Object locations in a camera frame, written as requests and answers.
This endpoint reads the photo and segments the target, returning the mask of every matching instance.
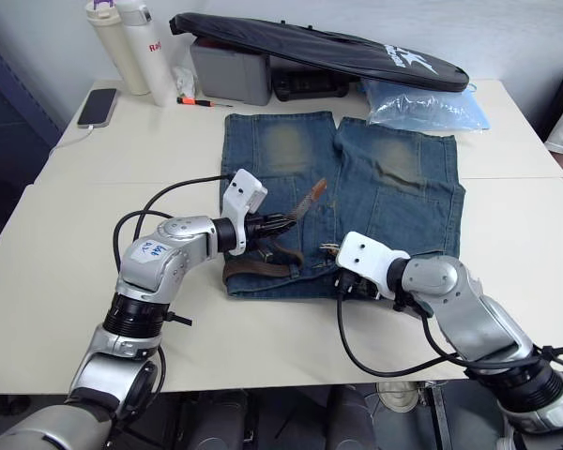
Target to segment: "denim pants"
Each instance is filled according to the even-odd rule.
[[[367,126],[331,112],[228,115],[222,173],[244,168],[268,189],[260,214],[286,213],[321,178],[327,190],[305,217],[279,237],[304,255],[289,277],[238,274],[230,295],[249,298],[335,297],[338,270],[322,244],[350,231],[415,254],[459,255],[464,189],[454,137]],[[221,193],[227,182],[221,183]],[[262,260],[260,252],[238,258]]]

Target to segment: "white logo on bag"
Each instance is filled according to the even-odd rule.
[[[394,47],[392,45],[387,45],[387,44],[384,45],[384,47],[386,47],[386,52],[388,52],[388,56],[392,58],[394,64],[399,68],[406,68],[404,62],[409,63],[409,66],[412,66],[413,63],[420,63],[422,66],[429,69],[436,75],[438,74],[438,72],[436,72],[434,68],[420,54],[412,53],[408,50],[401,49],[400,47]]]

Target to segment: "white label sticker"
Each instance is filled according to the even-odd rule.
[[[169,248],[158,241],[144,241],[131,253],[130,257],[138,263],[149,263],[159,260]]]

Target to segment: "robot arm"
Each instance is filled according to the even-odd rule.
[[[239,170],[223,195],[221,218],[174,217],[137,239],[121,261],[113,302],[98,325],[64,405],[40,410],[0,436],[0,450],[101,448],[114,427],[137,418],[152,396],[164,321],[183,277],[220,252],[239,255],[250,239],[282,233],[295,222],[283,215],[252,216],[267,194]]]
[[[459,260],[411,259],[403,251],[350,232],[336,262],[373,282],[386,298],[399,300],[410,294],[430,316],[435,315],[448,343],[463,361],[474,363],[467,376],[495,394],[500,410],[518,430],[540,434],[563,428],[563,374],[541,358],[520,367],[498,368],[538,352]]]

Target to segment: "gray box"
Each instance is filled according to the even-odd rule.
[[[204,37],[194,40],[190,54],[206,96],[259,106],[269,102],[271,76],[268,54],[239,50]]]

